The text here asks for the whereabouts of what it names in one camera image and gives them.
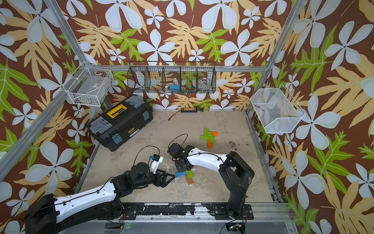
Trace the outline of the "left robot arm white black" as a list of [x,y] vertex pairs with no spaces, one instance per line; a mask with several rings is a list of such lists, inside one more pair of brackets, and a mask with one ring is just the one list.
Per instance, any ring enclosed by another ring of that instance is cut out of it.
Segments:
[[140,162],[131,170],[94,189],[65,197],[44,196],[25,216],[25,233],[57,234],[90,220],[110,220],[125,215],[121,198],[149,185],[164,188],[175,175],[162,170],[151,172],[147,163]]

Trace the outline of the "lime lego brick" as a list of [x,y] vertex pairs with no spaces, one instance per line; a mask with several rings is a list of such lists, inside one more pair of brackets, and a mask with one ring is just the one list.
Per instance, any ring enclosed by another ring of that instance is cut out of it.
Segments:
[[214,136],[213,135],[201,135],[200,136],[200,139],[202,140],[214,140]]
[[186,171],[186,176],[187,176],[188,178],[193,178],[193,177],[194,177],[194,174],[193,174],[192,171]]
[[[212,135],[212,133],[211,133],[211,131],[208,129],[208,128],[205,128],[204,129],[204,134],[205,135]],[[210,140],[210,142],[212,143],[212,144],[214,144],[215,143],[215,140]]]

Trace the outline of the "orange lego brick long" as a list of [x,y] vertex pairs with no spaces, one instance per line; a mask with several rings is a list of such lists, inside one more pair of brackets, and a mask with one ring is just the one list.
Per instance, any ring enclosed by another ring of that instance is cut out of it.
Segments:
[[210,140],[207,140],[207,147],[208,148],[213,148],[213,144],[210,142]]

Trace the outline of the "tan lego brick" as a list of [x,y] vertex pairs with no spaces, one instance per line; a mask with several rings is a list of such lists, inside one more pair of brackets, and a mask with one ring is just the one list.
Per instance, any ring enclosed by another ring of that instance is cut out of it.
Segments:
[[194,183],[193,179],[190,178],[188,175],[185,175],[185,179],[186,179],[186,182],[188,183],[188,185],[192,185]]

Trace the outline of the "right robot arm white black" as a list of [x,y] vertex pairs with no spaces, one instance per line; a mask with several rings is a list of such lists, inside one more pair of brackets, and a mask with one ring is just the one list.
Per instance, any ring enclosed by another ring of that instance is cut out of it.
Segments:
[[229,154],[214,154],[202,151],[194,146],[188,145],[183,148],[178,143],[168,148],[177,171],[182,173],[191,170],[194,166],[204,167],[220,174],[226,187],[230,191],[230,197],[226,204],[228,215],[239,218],[243,212],[246,193],[251,184],[255,172],[234,151]]

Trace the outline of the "blue lego plate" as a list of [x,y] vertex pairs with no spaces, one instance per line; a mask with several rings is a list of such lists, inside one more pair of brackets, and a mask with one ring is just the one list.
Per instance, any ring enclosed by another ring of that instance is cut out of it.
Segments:
[[175,176],[176,176],[176,178],[179,178],[179,177],[182,177],[182,176],[185,176],[187,174],[187,171],[185,171],[185,172],[176,172],[175,173]]

